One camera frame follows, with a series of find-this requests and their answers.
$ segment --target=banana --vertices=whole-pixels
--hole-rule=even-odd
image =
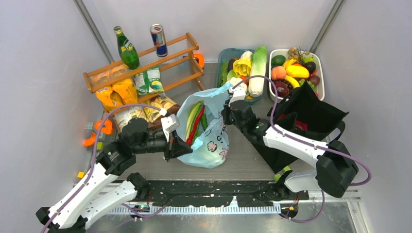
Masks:
[[[296,62],[297,62],[296,59],[290,59],[290,60],[285,61],[285,63],[283,63],[282,66],[286,69],[288,66],[291,66],[295,64]]]
[[[289,82],[290,84],[292,84],[292,87],[293,87],[294,89],[300,87],[299,82],[298,82],[296,79],[294,79],[294,78],[292,78],[291,76],[289,76],[289,75],[286,75],[285,80],[286,80],[287,82]]]

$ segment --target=white basket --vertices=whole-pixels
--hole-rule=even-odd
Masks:
[[[278,55],[283,55],[286,58],[288,58],[288,50],[273,50],[270,54],[270,59],[269,59],[269,66],[272,67],[272,58]],[[318,72],[316,73],[317,76],[319,76],[320,82],[319,85],[316,86],[316,92],[318,93],[319,96],[319,100],[323,101],[323,99],[325,98],[325,84],[323,81],[323,73],[322,73],[322,65],[321,65],[321,61],[319,60],[319,57],[316,56],[316,54],[310,53],[309,55],[303,55],[304,57],[311,57],[313,56],[313,62],[316,64],[316,69],[318,70]],[[272,79],[271,74],[272,74],[272,69],[269,70],[269,78]],[[273,101],[276,101],[276,96],[274,94],[274,92],[272,91],[272,85],[269,83],[269,92],[270,92],[270,97]],[[283,100],[282,97],[278,97],[277,101],[280,102],[281,100]]]

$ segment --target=bottle label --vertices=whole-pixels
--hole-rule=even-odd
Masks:
[[[126,39],[126,40],[124,41],[124,45],[121,47],[121,51],[122,51],[122,52],[124,52],[123,48],[124,48],[125,50],[131,51],[131,50],[133,49],[132,42],[130,42],[128,39]]]

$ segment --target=gray floor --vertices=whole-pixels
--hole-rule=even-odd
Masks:
[[[162,82],[164,85],[175,82],[180,76],[179,69],[170,69],[162,72]],[[204,71],[205,75],[201,77],[201,81],[205,88],[214,88],[216,81],[216,63],[206,63]],[[188,82],[181,86],[168,91],[166,94],[178,104],[195,92],[199,88],[195,82]],[[267,96],[266,90],[263,98],[252,105],[254,113],[258,117],[266,117],[267,112],[272,107],[273,101]],[[139,172],[148,180],[272,180],[274,173],[265,163],[262,157],[255,151],[248,140],[235,128],[228,126],[228,134],[230,141],[230,152],[227,160],[220,166],[207,169],[201,167],[188,166],[177,159],[165,162],[162,153],[143,154],[137,156],[137,162],[120,177],[124,180],[130,173]],[[291,165],[294,170],[300,170],[307,167],[302,161],[296,161]]]
[[[296,219],[309,219],[320,203],[300,203]],[[130,216],[105,215],[88,233],[355,233],[347,203],[329,202],[311,223],[294,223],[275,214],[155,216],[134,222]]]

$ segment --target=orange clip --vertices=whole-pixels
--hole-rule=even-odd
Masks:
[[[205,58],[200,53],[193,54],[194,58],[196,59],[197,63],[199,63],[200,67],[203,69],[205,67]]]
[[[99,130],[100,124],[102,123],[102,120],[99,120],[95,125],[94,129]],[[106,120],[104,123],[104,126],[101,130],[102,133],[110,135],[113,133],[113,123],[110,120]]]
[[[99,120],[95,125],[94,129],[99,130],[99,127],[101,125],[102,121]],[[101,130],[102,133],[110,135],[113,133],[113,123],[110,120],[106,120],[104,123],[104,126]],[[91,133],[91,137],[88,139],[83,140],[83,146],[84,147],[90,147],[96,142],[96,134],[94,132]]]

